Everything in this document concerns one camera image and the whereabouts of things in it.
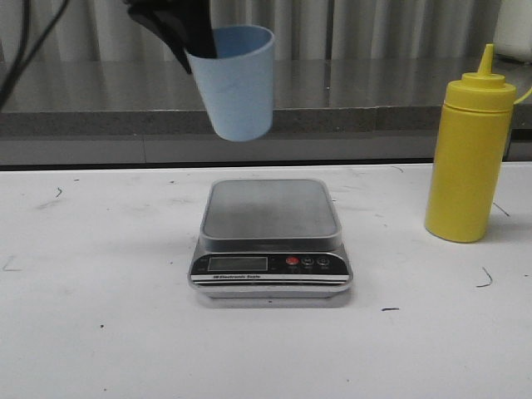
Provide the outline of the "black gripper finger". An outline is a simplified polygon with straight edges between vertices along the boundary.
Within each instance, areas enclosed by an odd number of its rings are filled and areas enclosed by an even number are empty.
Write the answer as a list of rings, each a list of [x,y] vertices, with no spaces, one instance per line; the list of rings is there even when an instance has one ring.
[[[164,19],[189,54],[201,58],[217,57],[209,1],[169,1]]]
[[[173,33],[153,11],[149,1],[125,1],[127,13],[131,20],[156,35],[173,53],[186,73],[191,75],[192,70],[185,55],[185,49],[180,37]]]

